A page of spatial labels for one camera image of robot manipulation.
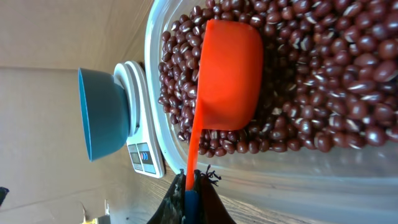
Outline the red beans pile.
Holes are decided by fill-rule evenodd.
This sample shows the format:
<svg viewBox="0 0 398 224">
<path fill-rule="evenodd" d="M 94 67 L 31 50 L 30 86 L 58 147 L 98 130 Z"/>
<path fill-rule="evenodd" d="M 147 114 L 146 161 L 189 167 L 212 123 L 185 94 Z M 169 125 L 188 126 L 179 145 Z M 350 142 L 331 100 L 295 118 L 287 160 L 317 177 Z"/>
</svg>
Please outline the red beans pile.
<svg viewBox="0 0 398 224">
<path fill-rule="evenodd" d="M 212 19 L 249 24 L 264 47 L 263 83 L 243 129 L 201 132 L 207 157 L 397 141 L 397 1 L 207 0 L 161 34 L 158 102 L 189 142 L 201 47 Z"/>
</svg>

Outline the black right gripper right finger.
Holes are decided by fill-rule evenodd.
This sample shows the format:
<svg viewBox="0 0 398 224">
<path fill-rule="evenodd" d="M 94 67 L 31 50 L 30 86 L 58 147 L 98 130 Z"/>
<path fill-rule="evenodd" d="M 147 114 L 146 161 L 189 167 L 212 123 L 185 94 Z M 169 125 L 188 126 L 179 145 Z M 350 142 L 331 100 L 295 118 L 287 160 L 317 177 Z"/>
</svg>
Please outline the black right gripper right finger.
<svg viewBox="0 0 398 224">
<path fill-rule="evenodd" d="M 221 176 L 210 168 L 208 165 L 205 172 L 195 170 L 193 189 L 199 194 L 197 220 L 200 224 L 236 224 L 215 190 Z"/>
</svg>

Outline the white kitchen scale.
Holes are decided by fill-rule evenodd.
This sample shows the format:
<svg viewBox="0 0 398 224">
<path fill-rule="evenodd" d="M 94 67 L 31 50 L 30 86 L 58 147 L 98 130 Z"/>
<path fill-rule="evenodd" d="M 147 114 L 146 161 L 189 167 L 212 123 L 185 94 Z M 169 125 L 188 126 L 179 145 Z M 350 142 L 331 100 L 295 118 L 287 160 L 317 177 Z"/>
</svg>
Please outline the white kitchen scale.
<svg viewBox="0 0 398 224">
<path fill-rule="evenodd" d="M 136 172 L 161 178 L 165 174 L 162 151 L 155 133 L 145 72 L 135 61 L 119 63 L 113 77 L 126 92 L 129 105 L 130 131 L 127 148 Z"/>
</svg>

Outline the blue bowl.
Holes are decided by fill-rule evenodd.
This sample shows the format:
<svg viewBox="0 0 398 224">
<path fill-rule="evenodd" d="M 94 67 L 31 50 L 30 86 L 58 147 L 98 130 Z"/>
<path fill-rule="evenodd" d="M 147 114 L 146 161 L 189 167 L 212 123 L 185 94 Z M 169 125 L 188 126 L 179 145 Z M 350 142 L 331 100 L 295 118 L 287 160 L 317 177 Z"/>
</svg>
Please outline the blue bowl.
<svg viewBox="0 0 398 224">
<path fill-rule="evenodd" d="M 93 162 L 126 143 L 129 105 L 125 89 L 108 73 L 79 68 L 78 88 L 86 150 Z"/>
</svg>

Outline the red scoop blue handle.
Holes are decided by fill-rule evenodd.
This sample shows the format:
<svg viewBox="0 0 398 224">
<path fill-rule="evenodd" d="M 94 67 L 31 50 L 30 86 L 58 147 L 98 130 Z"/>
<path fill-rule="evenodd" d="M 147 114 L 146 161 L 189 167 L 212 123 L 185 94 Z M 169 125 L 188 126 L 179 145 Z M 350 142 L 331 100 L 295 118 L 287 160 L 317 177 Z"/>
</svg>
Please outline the red scoop blue handle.
<svg viewBox="0 0 398 224">
<path fill-rule="evenodd" d="M 259 99 L 263 61 L 262 39 L 255 28 L 215 19 L 206 23 L 188 150 L 185 223 L 199 221 L 199 195 L 193 186 L 201 131 L 234 131 L 250 122 Z"/>
</svg>

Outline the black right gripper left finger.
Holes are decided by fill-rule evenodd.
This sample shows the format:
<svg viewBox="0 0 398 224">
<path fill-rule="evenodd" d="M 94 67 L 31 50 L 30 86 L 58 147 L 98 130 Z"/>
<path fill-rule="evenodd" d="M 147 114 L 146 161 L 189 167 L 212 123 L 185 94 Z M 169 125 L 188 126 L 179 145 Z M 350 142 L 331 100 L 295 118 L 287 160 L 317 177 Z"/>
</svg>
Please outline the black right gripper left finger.
<svg viewBox="0 0 398 224">
<path fill-rule="evenodd" d="M 147 224 L 181 224 L 184 217 L 186 176 L 181 169 Z"/>
</svg>

